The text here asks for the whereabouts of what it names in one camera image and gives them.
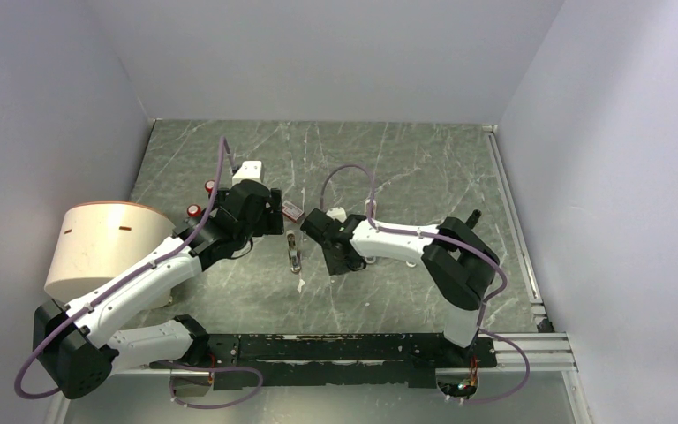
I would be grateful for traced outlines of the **red staple box sleeve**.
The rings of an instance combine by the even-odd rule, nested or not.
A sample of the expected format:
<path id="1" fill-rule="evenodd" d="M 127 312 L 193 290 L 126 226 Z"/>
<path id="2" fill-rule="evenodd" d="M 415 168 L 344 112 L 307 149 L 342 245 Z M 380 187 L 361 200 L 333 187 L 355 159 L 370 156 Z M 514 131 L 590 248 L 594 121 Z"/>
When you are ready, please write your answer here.
<path id="1" fill-rule="evenodd" d="M 292 203 L 291 201 L 282 202 L 282 214 L 286 219 L 295 224 L 300 224 L 305 219 L 304 210 L 298 205 Z"/>

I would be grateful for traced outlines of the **small beige stapler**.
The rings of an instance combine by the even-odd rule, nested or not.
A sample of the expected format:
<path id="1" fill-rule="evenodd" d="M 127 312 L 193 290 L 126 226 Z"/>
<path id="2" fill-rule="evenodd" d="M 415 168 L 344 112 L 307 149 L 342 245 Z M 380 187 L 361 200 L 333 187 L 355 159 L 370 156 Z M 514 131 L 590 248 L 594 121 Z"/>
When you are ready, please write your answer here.
<path id="1" fill-rule="evenodd" d="M 290 271 L 294 274 L 299 274 L 302 269 L 301 253 L 298 248 L 297 236 L 294 231 L 286 232 L 286 239 L 288 243 L 288 257 L 290 261 Z"/>

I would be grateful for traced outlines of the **long white stapler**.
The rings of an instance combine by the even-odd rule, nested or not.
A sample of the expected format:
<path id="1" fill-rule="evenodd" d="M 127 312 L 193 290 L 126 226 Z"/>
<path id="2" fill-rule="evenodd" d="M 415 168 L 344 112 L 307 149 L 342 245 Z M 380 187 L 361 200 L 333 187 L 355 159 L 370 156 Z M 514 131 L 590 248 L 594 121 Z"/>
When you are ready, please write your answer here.
<path id="1" fill-rule="evenodd" d="M 365 212 L 372 218 L 376 218 L 377 211 L 377 200 L 366 199 L 365 200 Z"/>

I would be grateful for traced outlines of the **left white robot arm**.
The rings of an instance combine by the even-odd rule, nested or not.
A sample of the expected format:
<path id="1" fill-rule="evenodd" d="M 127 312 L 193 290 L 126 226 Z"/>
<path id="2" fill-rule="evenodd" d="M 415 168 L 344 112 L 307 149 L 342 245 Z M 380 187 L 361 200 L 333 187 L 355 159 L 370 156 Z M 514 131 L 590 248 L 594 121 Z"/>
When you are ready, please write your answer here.
<path id="1" fill-rule="evenodd" d="M 68 399 L 97 389 L 114 373 L 158 360 L 204 363 L 208 333 L 191 316 L 124 331 L 123 326 L 164 292 L 202 274 L 218 261 L 234 260 L 254 239 L 284 232 L 283 192 L 246 179 L 214 189 L 207 209 L 187 217 L 142 260 L 89 293 L 61 304 L 50 299 L 34 312 L 33 351 L 14 383 L 22 398 L 22 379 L 39 361 Z"/>

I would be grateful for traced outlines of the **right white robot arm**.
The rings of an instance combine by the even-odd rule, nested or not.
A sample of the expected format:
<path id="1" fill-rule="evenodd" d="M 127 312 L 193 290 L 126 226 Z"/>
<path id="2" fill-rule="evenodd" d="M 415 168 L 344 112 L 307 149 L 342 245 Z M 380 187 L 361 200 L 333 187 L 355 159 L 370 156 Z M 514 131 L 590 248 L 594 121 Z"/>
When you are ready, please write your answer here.
<path id="1" fill-rule="evenodd" d="M 448 303 L 441 355 L 461 366 L 475 352 L 486 293 L 500 269 L 497 254 L 473 231 L 476 221 L 448 217 L 414 226 L 349 215 L 341 222 L 316 208 L 300 230 L 321 247 L 331 276 L 363 270 L 371 257 L 423 266 Z"/>

